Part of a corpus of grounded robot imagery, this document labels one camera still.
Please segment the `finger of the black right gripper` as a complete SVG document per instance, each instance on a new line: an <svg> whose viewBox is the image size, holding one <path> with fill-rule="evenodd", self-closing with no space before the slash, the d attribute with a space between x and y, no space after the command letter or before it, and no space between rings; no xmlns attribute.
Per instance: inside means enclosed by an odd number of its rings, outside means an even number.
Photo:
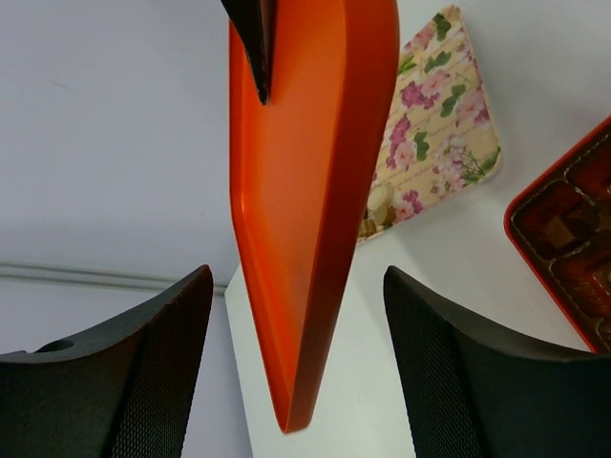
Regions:
<svg viewBox="0 0 611 458"><path fill-rule="evenodd" d="M242 41L258 98L270 99L276 1L221 0L228 18Z"/></svg>

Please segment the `orange box lid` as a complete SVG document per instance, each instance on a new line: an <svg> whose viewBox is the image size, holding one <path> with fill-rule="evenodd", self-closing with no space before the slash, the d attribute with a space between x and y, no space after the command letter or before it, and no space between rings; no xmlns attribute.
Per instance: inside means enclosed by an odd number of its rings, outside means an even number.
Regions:
<svg viewBox="0 0 611 458"><path fill-rule="evenodd" d="M229 33L231 216L281 432L313 416L398 70L393 1L280 1L270 96Z"/></svg>

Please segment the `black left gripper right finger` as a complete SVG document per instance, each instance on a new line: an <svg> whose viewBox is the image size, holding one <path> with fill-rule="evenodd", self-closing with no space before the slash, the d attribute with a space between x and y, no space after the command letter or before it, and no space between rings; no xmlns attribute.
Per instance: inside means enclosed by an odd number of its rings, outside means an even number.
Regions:
<svg viewBox="0 0 611 458"><path fill-rule="evenodd" d="M387 269L383 296L419 457L606 457L610 358L487 319Z"/></svg>

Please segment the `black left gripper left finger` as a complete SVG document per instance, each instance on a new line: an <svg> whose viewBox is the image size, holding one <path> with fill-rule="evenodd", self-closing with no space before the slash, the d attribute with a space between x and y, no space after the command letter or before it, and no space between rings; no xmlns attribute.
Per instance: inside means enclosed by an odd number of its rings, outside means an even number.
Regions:
<svg viewBox="0 0 611 458"><path fill-rule="evenodd" d="M3 354L2 456L181 456L212 299L203 265L107 321Z"/></svg>

